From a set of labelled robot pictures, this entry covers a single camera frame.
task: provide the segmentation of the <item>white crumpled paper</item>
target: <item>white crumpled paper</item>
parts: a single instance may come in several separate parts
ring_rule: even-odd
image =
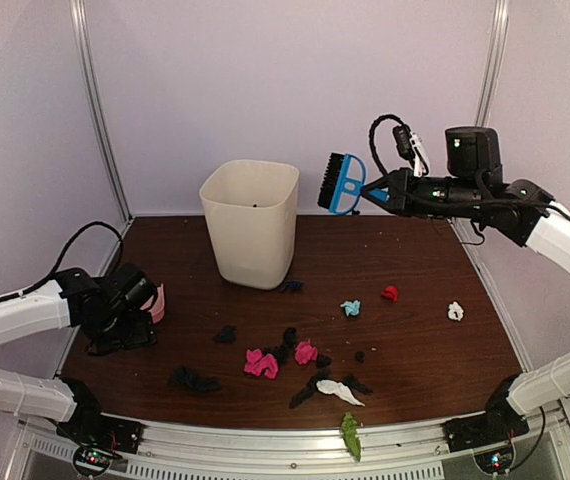
[[[365,404],[358,401],[352,391],[346,385],[334,380],[319,380],[316,382],[316,389],[325,395],[336,395],[341,400],[364,407]]]
[[[455,322],[460,322],[463,319],[463,313],[463,307],[461,307],[458,302],[453,302],[449,304],[447,318]]]

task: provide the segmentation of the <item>black bristles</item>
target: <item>black bristles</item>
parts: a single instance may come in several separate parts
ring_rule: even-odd
[[[318,206],[329,210],[332,204],[332,198],[336,191],[336,184],[343,168],[343,160],[345,155],[342,153],[332,153],[329,156],[329,162],[325,169],[325,177],[321,185],[321,191],[318,195]]]

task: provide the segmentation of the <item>white trash bin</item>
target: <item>white trash bin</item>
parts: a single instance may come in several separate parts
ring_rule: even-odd
[[[234,160],[205,181],[199,193],[225,280],[263,290],[283,281],[294,256],[298,177],[291,165]]]

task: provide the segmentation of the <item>dark wood surface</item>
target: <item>dark wood surface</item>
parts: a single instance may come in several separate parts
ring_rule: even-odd
[[[444,222],[398,217],[299,217],[289,279],[302,293],[280,294],[225,282],[203,218],[139,218],[125,259],[166,290],[158,344],[107,357],[84,354],[79,335],[64,375],[83,380],[108,413],[145,420],[245,428],[336,427],[346,411],[383,425],[482,410],[504,377],[519,372],[507,336],[463,248]],[[398,303],[380,297],[387,285]],[[359,299],[347,320],[339,305]],[[457,300],[462,322],[447,319]],[[237,326],[231,345],[212,341]],[[276,380],[243,374],[246,349],[278,345],[293,326],[333,358],[332,378],[353,373],[374,390],[353,407],[320,393],[288,403],[314,365],[293,359]],[[354,360],[358,350],[365,363]],[[222,390],[198,394],[167,386],[180,365],[217,377]]]

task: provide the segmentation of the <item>pink dustpan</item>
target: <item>pink dustpan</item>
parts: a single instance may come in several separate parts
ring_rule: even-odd
[[[145,303],[145,305],[143,305],[141,307],[141,310],[145,310],[145,309],[149,308],[149,306],[152,304],[153,300],[154,300],[153,298],[150,298]],[[152,315],[152,322],[153,323],[160,322],[163,319],[163,317],[165,316],[165,289],[164,289],[163,284],[161,284],[161,286],[158,287],[158,298],[156,299],[156,303],[154,303],[154,306],[149,311],[149,313]]]

